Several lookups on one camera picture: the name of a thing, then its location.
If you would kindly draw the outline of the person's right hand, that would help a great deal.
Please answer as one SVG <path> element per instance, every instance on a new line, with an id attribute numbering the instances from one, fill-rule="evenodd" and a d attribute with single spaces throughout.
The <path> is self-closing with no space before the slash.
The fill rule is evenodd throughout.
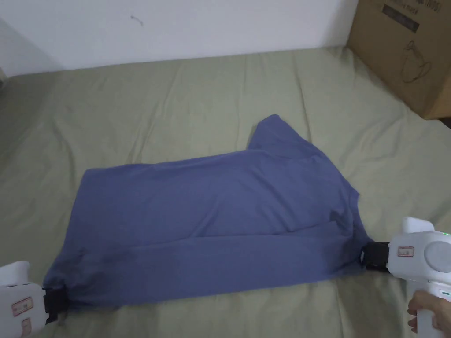
<path id="1" fill-rule="evenodd" d="M 413 318 L 408 321 L 412 332 L 418 332 L 418 312 L 428 310 L 433 314 L 431 325 L 441 331 L 445 338 L 451 336 L 451 303 L 423 290 L 414 292 L 408 303 L 407 312 Z"/>

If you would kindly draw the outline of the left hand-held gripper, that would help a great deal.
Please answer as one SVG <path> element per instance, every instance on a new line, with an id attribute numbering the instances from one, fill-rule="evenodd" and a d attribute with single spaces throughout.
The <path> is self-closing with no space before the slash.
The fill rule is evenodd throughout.
<path id="1" fill-rule="evenodd" d="M 30 264 L 0 268 L 0 336 L 29 338 L 69 309 L 65 288 L 45 289 L 29 281 Z"/>

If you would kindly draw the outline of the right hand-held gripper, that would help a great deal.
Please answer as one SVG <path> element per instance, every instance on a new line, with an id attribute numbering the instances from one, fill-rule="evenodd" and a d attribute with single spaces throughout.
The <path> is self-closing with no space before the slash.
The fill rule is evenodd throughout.
<path id="1" fill-rule="evenodd" d="M 402 232 L 390 242 L 364 246 L 361 265 L 405 280 L 409 297 L 423 290 L 451 299 L 451 236 L 435 230 L 429 221 L 405 217 Z"/>

